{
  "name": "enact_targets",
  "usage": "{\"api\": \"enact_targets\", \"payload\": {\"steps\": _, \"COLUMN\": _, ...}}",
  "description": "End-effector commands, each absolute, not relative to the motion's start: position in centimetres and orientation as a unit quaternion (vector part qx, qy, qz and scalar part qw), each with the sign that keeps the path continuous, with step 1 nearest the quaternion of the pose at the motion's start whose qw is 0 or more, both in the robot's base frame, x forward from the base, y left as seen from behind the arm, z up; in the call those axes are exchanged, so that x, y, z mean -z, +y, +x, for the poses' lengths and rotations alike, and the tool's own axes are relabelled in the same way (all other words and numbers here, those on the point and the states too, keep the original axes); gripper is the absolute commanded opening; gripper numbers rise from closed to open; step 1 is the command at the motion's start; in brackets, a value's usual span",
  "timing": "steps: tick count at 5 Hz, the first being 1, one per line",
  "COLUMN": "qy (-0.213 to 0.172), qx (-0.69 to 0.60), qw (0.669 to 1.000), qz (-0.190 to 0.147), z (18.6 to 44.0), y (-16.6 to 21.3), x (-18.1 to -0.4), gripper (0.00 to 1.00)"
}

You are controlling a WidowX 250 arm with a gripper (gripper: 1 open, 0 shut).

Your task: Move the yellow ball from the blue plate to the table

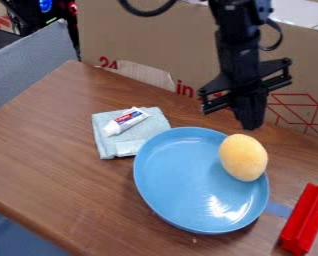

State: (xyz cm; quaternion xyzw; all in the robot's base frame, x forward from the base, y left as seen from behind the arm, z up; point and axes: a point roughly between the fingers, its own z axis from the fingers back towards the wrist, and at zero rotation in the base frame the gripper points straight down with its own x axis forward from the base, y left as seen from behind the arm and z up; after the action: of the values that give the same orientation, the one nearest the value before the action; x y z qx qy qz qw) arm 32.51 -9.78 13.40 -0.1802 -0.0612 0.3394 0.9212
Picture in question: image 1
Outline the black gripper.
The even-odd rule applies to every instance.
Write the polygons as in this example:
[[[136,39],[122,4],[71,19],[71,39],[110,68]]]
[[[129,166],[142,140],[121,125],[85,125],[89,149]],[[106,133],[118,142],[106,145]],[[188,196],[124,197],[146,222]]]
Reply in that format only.
[[[229,43],[216,32],[220,74],[198,91],[204,113],[232,107],[245,130],[264,124],[269,92],[292,84],[292,59],[262,61],[260,40],[256,33],[245,41]]]

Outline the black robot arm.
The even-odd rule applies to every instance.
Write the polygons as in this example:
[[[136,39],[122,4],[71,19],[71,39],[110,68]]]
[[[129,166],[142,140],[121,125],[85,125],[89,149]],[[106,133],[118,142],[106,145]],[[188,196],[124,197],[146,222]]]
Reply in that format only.
[[[269,18],[272,0],[209,0],[218,25],[216,32],[220,74],[201,89],[202,111],[230,108],[245,130],[265,121],[269,93],[292,84],[291,58],[260,59],[284,40],[280,25]]]

